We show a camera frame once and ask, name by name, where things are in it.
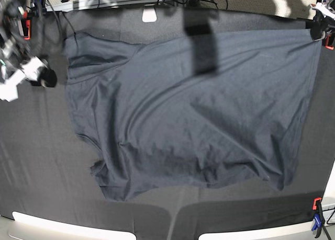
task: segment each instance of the white object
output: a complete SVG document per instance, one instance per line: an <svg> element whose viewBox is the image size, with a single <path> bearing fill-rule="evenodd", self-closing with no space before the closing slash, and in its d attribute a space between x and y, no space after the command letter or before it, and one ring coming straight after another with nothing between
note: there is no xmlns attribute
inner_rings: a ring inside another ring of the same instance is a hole
<svg viewBox="0 0 335 240"><path fill-rule="evenodd" d="M108 239L108 240L110 239L136 240L135 235L130 232L108 231L108 230L101 230L98 228L89 228L73 224L59 223L42 218L37 218L31 215L25 215L18 212L13 212L13 218L15 219L16 222L19 223L24 223L30 226L40 227L43 229L57 231L65 234L98 238L98 239Z"/></svg>
<svg viewBox="0 0 335 240"><path fill-rule="evenodd" d="M155 22L157 20L157 15L155 8L145 7L143 10L142 21L144 23Z"/></svg>
<svg viewBox="0 0 335 240"><path fill-rule="evenodd" d="M2 79L7 79L8 77L7 68L4 65L1 66L1 76L2 76Z"/></svg>
<svg viewBox="0 0 335 240"><path fill-rule="evenodd" d="M323 194L322 208L323 209L335 208L335 162L327 182L325 193Z"/></svg>
<svg viewBox="0 0 335 240"><path fill-rule="evenodd" d="M316 3L316 4L311 4L309 5L310 9L320 11L324 17L330 17L332 19L335 19L335 14L333 14L328 8L326 4L323 3Z"/></svg>
<svg viewBox="0 0 335 240"><path fill-rule="evenodd" d="M0 84L0 99L8 102L18 98L17 85L24 80L37 81L40 75L38 70L46 67L45 64L37 57L32 58L27 64L22 65L22 69L18 69L3 84Z"/></svg>
<svg viewBox="0 0 335 240"><path fill-rule="evenodd" d="M5 83L0 84L0 99L8 102L16 100L18 98L17 85L25 78L26 75L21 70L17 70L11 78L5 80Z"/></svg>

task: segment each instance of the black fabric backdrop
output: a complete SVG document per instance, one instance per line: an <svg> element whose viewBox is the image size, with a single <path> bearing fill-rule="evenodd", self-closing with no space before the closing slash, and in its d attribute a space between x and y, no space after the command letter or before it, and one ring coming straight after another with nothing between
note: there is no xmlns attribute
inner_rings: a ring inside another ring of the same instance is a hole
<svg viewBox="0 0 335 240"><path fill-rule="evenodd" d="M77 31L129 43L197 33L296 29L305 23L215 10L158 9L142 22L141 9L99 9L65 14ZM61 14L67 35L72 30ZM313 97L299 147L293 183L272 190L258 178L221 189L167 187L129 202L109 202L90 175L96 152L72 130L65 102L67 63L49 15L45 52L59 84L19 86L20 98L0 102L0 214L18 211L82 226L135 233L137 239L197 239L203 233L254 230L310 221L334 161L335 53L322 48Z"/></svg>

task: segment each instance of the black cloth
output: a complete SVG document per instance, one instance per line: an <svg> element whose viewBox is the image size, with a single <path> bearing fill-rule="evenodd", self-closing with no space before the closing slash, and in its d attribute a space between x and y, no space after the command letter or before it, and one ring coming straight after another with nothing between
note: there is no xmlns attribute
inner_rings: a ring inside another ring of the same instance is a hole
<svg viewBox="0 0 335 240"><path fill-rule="evenodd" d="M156 9L143 23L141 8L92 9L60 14L67 36L87 32L102 39L148 44L191 34L304 29L304 21L208 9ZM143 240L196 240L201 234L257 230L311 221L334 163L335 53L320 62L291 185L273 190L258 177L220 189L174 186L128 202L105 199L89 166L94 149L77 138L68 114L67 59L60 53L53 13L46 18L44 52L57 73L55 89L18 87L19 99L0 102L0 214L17 211L58 222L127 231ZM31 42L36 21L32 20Z"/></svg>
<svg viewBox="0 0 335 240"><path fill-rule="evenodd" d="M320 48L309 30L147 45L67 39L71 120L98 150L92 173L105 197L221 188L255 175L282 190L296 169Z"/></svg>

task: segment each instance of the t-shirt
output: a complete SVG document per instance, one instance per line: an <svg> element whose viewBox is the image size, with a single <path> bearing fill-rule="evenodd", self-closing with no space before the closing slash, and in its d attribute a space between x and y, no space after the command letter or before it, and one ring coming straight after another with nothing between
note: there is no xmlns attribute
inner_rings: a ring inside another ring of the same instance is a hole
<svg viewBox="0 0 335 240"><path fill-rule="evenodd" d="M69 113L97 149L91 170L105 197L254 176L276 190L289 185L320 48L308 30L151 44L68 38Z"/></svg>

